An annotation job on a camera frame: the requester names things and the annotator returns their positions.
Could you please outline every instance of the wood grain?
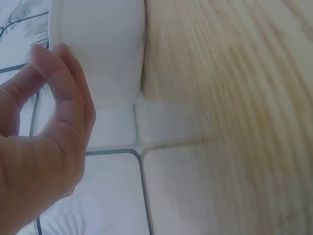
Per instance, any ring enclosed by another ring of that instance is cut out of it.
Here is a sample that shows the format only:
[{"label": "wood grain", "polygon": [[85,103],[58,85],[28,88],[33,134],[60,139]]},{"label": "wood grain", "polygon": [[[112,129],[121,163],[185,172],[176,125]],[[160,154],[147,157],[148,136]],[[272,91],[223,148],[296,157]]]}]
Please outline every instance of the wood grain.
[{"label": "wood grain", "polygon": [[[311,0],[147,0],[143,97],[181,107],[191,140],[219,140],[219,152],[189,151],[216,234],[313,234],[312,11]],[[138,125],[159,125],[136,110]]]}]

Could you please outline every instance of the wooden table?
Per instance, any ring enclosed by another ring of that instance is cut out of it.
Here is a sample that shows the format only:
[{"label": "wooden table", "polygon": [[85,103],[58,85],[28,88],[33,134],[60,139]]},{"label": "wooden table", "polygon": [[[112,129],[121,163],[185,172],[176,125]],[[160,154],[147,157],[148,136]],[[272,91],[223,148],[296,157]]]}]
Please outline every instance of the wooden table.
[{"label": "wooden table", "polygon": [[147,0],[155,235],[313,234],[313,1]]}]

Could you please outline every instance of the grout line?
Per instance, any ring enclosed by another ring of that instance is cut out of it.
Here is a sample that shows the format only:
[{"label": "grout line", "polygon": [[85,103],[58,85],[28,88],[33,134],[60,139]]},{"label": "grout line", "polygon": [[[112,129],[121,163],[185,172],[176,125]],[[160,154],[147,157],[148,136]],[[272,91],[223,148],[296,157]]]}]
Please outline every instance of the grout line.
[{"label": "grout line", "polygon": [[40,91],[36,93],[33,114],[32,114],[31,122],[30,122],[30,130],[29,130],[29,136],[30,137],[34,136],[34,129],[35,129],[34,127],[35,127],[35,122],[36,122],[36,115],[37,115],[37,110],[38,110],[39,98],[40,98]]},{"label": "grout line", "polygon": [[4,73],[4,72],[10,72],[10,71],[14,71],[14,70],[20,70],[21,68],[23,68],[26,64],[22,64],[22,65],[16,65],[16,66],[12,66],[12,67],[7,67],[4,69],[0,70],[0,73]]}]

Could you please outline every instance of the skin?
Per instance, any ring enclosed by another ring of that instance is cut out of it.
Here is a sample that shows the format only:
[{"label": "skin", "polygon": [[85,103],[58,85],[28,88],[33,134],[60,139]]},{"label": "skin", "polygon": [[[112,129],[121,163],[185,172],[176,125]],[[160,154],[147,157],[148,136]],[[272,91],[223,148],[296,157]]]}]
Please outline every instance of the skin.
[{"label": "skin", "polygon": [[[15,234],[56,201],[70,196],[84,175],[96,113],[83,70],[66,45],[39,45],[31,62],[0,86],[0,235]],[[18,137],[20,111],[46,83],[56,101],[44,130]]]}]

